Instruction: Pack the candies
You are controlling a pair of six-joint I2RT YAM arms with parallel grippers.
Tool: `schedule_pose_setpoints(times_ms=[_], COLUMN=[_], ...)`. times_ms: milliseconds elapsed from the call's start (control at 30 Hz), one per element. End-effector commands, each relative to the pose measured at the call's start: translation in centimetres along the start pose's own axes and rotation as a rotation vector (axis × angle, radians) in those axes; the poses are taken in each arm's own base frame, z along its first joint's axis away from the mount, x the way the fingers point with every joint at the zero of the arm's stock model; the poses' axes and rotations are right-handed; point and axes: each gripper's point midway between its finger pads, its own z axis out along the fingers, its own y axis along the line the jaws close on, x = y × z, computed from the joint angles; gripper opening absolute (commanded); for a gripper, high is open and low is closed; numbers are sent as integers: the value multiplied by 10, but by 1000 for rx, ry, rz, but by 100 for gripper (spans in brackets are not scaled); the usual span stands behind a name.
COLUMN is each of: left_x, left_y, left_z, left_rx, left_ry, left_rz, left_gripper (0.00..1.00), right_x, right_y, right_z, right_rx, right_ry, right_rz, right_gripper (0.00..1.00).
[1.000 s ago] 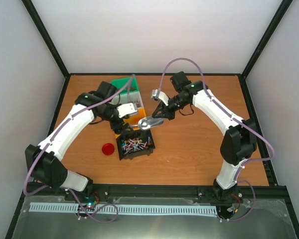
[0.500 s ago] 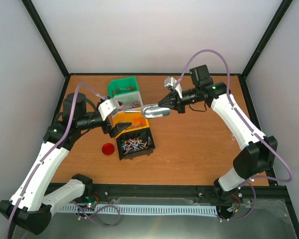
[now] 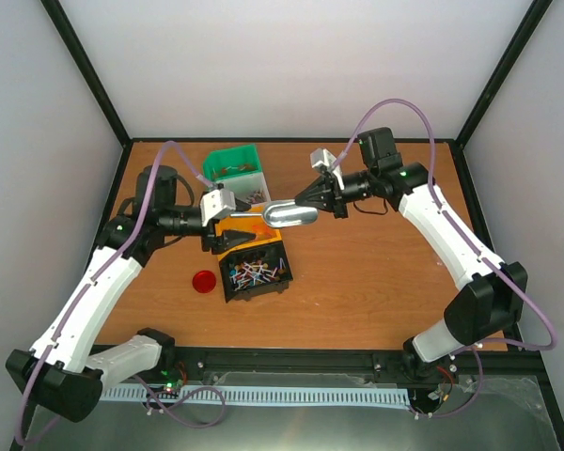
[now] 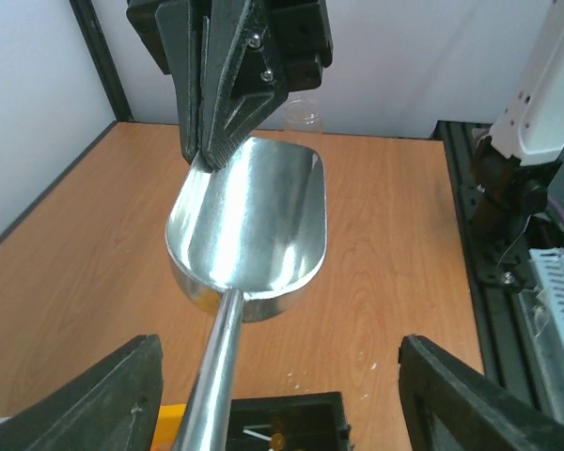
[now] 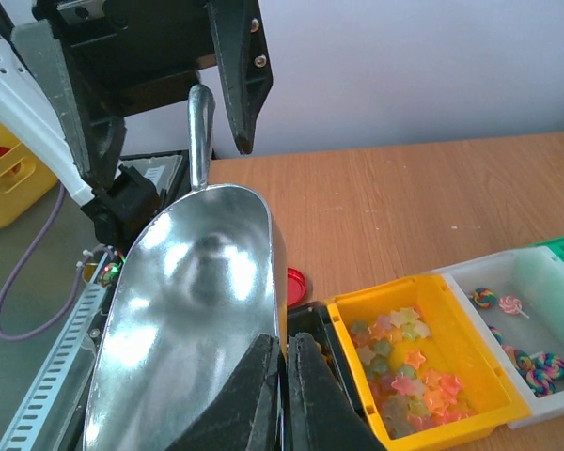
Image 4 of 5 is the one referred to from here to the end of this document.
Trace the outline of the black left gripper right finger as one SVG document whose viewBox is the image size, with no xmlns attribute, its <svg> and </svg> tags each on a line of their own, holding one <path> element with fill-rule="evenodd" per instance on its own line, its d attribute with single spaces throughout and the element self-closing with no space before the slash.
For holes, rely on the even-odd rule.
<svg viewBox="0 0 564 451">
<path fill-rule="evenodd" d="M 414 450 L 564 450 L 564 426 L 423 335 L 402 338 L 399 398 Z"/>
</svg>

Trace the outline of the clear plastic jar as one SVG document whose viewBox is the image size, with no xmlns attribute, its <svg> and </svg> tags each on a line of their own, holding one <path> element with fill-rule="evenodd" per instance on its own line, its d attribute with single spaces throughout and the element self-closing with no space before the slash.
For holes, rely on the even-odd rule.
<svg viewBox="0 0 564 451">
<path fill-rule="evenodd" d="M 290 132 L 323 133 L 321 106 L 310 97 L 289 99 L 284 108 L 285 130 Z"/>
</svg>

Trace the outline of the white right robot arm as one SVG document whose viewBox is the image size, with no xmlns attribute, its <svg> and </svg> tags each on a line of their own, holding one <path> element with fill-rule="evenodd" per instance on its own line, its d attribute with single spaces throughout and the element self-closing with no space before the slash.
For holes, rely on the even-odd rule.
<svg viewBox="0 0 564 451">
<path fill-rule="evenodd" d="M 173 79 L 183 158 L 221 171 L 250 133 L 333 62 L 322 1 L 131 1 L 127 19 Z M 476 143 L 482 235 L 549 202 L 564 148 L 564 1 L 548 9 L 518 90 Z"/>
</svg>

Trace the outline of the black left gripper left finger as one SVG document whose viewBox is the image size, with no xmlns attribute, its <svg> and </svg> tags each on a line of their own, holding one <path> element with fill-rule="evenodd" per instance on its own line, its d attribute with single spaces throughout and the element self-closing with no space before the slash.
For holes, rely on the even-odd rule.
<svg viewBox="0 0 564 451">
<path fill-rule="evenodd" d="M 164 387 L 156 334 L 138 335 L 0 424 L 0 450 L 149 450 Z"/>
</svg>

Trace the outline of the silver metal scoop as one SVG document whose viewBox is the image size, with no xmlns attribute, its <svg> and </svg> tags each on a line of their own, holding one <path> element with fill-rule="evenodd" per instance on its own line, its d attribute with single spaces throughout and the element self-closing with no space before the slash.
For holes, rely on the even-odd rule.
<svg viewBox="0 0 564 451">
<path fill-rule="evenodd" d="M 222 450 L 242 326 L 288 310 L 325 259 L 321 156 L 251 137 L 223 169 L 194 159 L 164 239 L 180 289 L 214 318 L 173 446 Z"/>
</svg>

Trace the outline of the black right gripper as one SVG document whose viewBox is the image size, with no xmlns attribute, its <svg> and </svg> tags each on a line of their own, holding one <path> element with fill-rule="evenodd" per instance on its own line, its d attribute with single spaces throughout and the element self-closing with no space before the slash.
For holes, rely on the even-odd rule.
<svg viewBox="0 0 564 451">
<path fill-rule="evenodd" d="M 288 81 L 316 89 L 333 61 L 324 1 L 214 1 L 210 20 L 202 1 L 129 1 L 126 16 L 172 76 L 184 160 L 200 150 L 214 170 L 287 98 Z"/>
</svg>

